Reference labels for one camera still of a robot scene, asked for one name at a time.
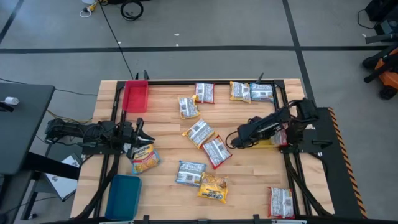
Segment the wooden tabletop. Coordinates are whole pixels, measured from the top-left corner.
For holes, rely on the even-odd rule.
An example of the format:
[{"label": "wooden tabletop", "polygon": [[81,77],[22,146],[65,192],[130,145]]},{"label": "wooden tabletop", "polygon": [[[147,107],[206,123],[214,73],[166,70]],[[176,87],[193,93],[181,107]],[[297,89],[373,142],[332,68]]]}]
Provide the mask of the wooden tabletop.
[{"label": "wooden tabletop", "polygon": [[[285,79],[288,100],[304,97],[299,79]],[[93,115],[93,122],[111,119],[116,80],[101,82]],[[182,133],[204,119],[223,140],[240,124],[253,116],[265,117],[274,112],[274,105],[265,102],[231,101],[229,85],[215,86],[215,104],[198,104],[201,116],[182,120],[179,115],[178,96],[195,94],[194,85],[149,85],[147,112],[127,114],[126,120],[144,119],[144,131],[156,138],[154,147],[162,162],[145,171],[136,220],[150,215],[152,220],[188,219],[250,219],[253,214],[268,217],[268,187],[289,188],[283,155],[276,149],[232,149],[232,157],[217,170],[213,170],[206,154],[198,150]],[[116,121],[120,120],[123,92],[119,102]],[[323,207],[334,213],[328,185],[321,161],[302,154],[302,165],[307,187]],[[175,178],[179,160],[208,164],[207,172],[227,175],[227,203],[197,197],[197,187],[177,184]],[[81,168],[71,217],[78,215],[98,188],[103,156],[93,156]],[[121,156],[119,174],[132,175],[131,163]],[[304,214],[301,194],[298,194],[300,213]],[[101,215],[105,214],[108,191],[104,193]]]}]

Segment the blue plastic bin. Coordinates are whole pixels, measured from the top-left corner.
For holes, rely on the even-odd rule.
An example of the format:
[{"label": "blue plastic bin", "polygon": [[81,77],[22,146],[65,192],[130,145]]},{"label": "blue plastic bin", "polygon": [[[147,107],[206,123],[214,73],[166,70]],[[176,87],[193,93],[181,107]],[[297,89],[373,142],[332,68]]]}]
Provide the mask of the blue plastic bin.
[{"label": "blue plastic bin", "polygon": [[109,191],[105,217],[110,220],[133,220],[137,213],[140,192],[139,177],[116,175]]}]

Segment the black desk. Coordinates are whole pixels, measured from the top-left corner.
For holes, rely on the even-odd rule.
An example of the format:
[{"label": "black desk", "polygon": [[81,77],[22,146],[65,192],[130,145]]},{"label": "black desk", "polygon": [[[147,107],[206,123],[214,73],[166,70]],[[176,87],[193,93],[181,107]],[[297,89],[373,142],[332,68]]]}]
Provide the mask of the black desk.
[{"label": "black desk", "polygon": [[54,86],[0,83],[0,101],[8,96],[19,99],[13,112],[0,111],[0,213],[7,212],[13,223],[30,180],[39,172],[77,179],[79,169],[29,152],[36,132],[49,106]]}]

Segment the red tray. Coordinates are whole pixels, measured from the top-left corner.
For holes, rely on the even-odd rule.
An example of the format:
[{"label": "red tray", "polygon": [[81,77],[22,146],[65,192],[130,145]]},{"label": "red tray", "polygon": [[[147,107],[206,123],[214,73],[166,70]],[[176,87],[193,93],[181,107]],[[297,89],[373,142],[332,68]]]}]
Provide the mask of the red tray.
[{"label": "red tray", "polygon": [[124,86],[122,108],[128,113],[145,113],[148,104],[148,81],[129,80]]}]

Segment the black metal frame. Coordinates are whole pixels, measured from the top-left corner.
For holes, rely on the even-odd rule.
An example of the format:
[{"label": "black metal frame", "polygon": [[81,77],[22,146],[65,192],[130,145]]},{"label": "black metal frame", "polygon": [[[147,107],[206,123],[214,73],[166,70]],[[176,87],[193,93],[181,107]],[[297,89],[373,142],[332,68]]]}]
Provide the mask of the black metal frame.
[{"label": "black metal frame", "polygon": [[[230,80],[149,80],[149,84],[150,85],[194,85],[196,83],[215,83],[215,84],[219,84],[219,85],[229,85],[229,81]],[[232,80],[232,81],[244,82],[244,83],[256,83],[257,82],[257,80],[249,80],[249,79]],[[115,119],[116,119],[116,115],[118,112],[119,98],[120,98],[121,90],[124,88],[125,82],[126,81],[118,81],[116,84],[116,92],[115,92],[114,104],[113,104],[112,115],[111,115],[112,121],[115,121]],[[284,106],[287,105],[288,99],[287,99],[285,84],[284,84],[283,80],[261,80],[261,84],[270,84],[272,86],[272,91],[274,93],[274,98],[275,98],[275,100],[274,100],[275,110],[280,108],[278,94],[277,94],[277,87],[280,88],[283,105]],[[124,110],[122,110],[121,121],[125,121],[125,120],[126,120],[126,112]],[[285,161],[285,168],[288,170],[289,163],[291,165],[290,154],[284,153],[283,157],[284,157],[284,161]],[[298,175],[299,179],[301,180],[301,183],[305,187],[305,178],[303,175],[302,163],[301,163],[299,153],[295,153],[294,158],[295,158],[295,163],[296,163],[297,175]],[[106,176],[106,171],[108,169],[108,161],[109,161],[109,156],[104,156],[99,185],[101,185],[103,183],[103,179]],[[288,179],[288,183],[289,183],[289,188],[292,189],[293,206],[294,206],[295,216],[300,217],[301,214],[300,214],[300,209],[299,209],[299,203],[297,200],[297,193],[295,190],[294,178],[292,178],[291,175],[287,175],[287,179]],[[311,205],[310,205],[310,202],[308,201],[308,198],[305,195],[305,190],[302,190],[302,197],[303,197],[303,202],[305,205],[305,213],[307,215],[312,215]],[[100,215],[101,201],[102,200],[99,200],[97,203],[97,206],[95,207],[94,217],[99,217],[99,215]],[[217,220],[217,222],[244,223],[244,222],[253,222],[253,220]]]}]

